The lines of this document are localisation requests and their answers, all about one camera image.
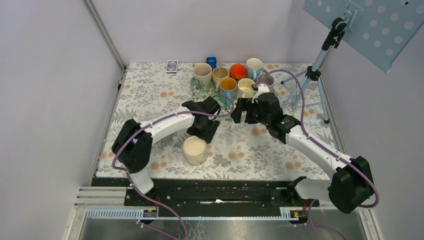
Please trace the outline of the cream yellow mug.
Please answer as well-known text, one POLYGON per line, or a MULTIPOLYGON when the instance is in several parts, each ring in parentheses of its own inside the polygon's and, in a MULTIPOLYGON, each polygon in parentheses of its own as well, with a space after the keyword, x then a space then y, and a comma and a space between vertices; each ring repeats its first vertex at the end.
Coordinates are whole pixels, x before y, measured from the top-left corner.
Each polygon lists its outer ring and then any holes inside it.
POLYGON ((252 85, 255 82, 250 78, 240 79, 237 83, 237 93, 236 98, 253 98, 255 91, 253 90, 252 85))

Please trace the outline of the blue butterfly mug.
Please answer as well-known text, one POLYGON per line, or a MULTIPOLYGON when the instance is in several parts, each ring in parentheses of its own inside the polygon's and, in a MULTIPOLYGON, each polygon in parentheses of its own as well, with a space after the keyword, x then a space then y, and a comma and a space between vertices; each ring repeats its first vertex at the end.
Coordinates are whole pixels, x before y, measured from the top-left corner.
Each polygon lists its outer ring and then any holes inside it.
POLYGON ((237 94, 237 81, 232 77, 223 78, 219 83, 219 99, 224 107, 230 107, 237 94))

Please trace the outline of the beige cartoon print mug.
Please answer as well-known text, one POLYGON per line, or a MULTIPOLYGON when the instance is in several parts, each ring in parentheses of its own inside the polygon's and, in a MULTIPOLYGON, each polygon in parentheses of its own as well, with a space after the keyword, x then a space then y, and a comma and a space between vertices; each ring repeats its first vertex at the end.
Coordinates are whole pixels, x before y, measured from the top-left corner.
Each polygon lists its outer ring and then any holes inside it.
POLYGON ((207 143, 197 136, 188 137, 182 145, 187 162, 193 166, 204 164, 208 158, 207 146, 207 143))

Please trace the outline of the orange mug with black handle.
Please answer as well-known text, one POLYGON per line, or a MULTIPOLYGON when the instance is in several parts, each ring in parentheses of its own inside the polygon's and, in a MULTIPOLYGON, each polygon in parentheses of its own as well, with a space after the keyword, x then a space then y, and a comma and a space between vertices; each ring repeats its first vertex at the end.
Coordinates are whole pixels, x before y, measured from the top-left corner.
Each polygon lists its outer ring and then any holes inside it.
POLYGON ((247 77, 247 69, 243 64, 236 63, 230 67, 229 75, 238 82, 247 77))

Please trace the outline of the lilac mug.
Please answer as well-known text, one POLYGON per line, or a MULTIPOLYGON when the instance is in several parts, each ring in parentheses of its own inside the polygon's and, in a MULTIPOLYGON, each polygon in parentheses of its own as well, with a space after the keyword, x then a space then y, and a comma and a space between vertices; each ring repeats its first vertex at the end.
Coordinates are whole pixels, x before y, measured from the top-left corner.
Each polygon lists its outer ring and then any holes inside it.
POLYGON ((257 85, 265 84, 265 85, 268 86, 269 91, 273 92, 275 80, 274 80, 274 77, 272 75, 267 75, 266 73, 262 73, 256 78, 256 84, 257 85))

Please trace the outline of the round beige glazed mug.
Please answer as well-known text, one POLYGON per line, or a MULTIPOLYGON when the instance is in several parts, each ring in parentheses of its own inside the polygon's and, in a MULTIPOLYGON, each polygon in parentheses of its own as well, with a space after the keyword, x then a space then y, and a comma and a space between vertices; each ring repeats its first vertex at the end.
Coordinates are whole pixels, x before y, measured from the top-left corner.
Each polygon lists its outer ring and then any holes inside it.
POLYGON ((220 81, 229 77, 229 71, 225 67, 216 67, 212 70, 212 83, 218 89, 220 81))

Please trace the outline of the light blue faceted mug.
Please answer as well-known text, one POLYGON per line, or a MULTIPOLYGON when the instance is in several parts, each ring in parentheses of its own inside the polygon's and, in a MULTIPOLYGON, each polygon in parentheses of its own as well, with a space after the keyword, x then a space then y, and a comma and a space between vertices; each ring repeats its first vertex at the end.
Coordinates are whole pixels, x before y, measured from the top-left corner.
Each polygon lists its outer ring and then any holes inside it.
POLYGON ((263 62, 260 59, 255 57, 249 58, 246 61, 246 70, 247 70, 246 77, 256 82, 258 76, 264 70, 263 62))

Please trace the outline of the beige seahorse print mug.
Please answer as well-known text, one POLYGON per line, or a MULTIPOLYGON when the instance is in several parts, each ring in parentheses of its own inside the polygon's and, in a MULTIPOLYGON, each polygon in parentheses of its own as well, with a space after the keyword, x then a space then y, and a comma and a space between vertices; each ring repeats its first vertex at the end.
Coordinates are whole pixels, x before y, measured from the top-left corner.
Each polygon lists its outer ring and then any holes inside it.
POLYGON ((202 92, 207 92, 212 83, 212 67, 208 63, 195 63, 193 65, 195 85, 202 92))

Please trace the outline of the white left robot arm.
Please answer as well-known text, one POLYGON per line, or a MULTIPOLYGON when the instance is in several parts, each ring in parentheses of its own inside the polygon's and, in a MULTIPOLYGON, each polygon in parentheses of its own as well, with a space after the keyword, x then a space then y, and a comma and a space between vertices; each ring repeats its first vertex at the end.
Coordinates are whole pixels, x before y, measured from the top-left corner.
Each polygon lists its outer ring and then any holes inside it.
POLYGON ((114 153, 112 167, 127 174, 130 183, 138 189, 136 199, 144 206, 152 204, 155 192, 154 183, 147 169, 152 146, 164 138, 187 130, 209 144, 219 126, 218 113, 221 107, 211 96, 206 100, 184 102, 180 107, 164 116, 137 122, 127 120, 116 137, 111 150, 114 153))

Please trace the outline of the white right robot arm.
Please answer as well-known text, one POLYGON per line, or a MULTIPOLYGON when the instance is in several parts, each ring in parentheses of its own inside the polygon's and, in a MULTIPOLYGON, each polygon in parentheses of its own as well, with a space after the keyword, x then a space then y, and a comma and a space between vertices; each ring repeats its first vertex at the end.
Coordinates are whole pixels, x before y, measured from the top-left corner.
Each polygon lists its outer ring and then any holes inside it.
POLYGON ((239 98, 230 115, 236 124, 240 123, 242 112, 246 113, 245 123, 264 125, 273 138, 300 151, 328 175, 328 180, 296 179, 294 188, 286 193, 291 205, 299 206, 308 199, 321 200, 332 202, 338 210, 349 214, 358 207, 364 208, 364 202, 371 196, 375 197, 371 207, 379 203, 369 162, 362 156, 352 158, 316 138, 300 120, 283 113, 273 93, 239 98))

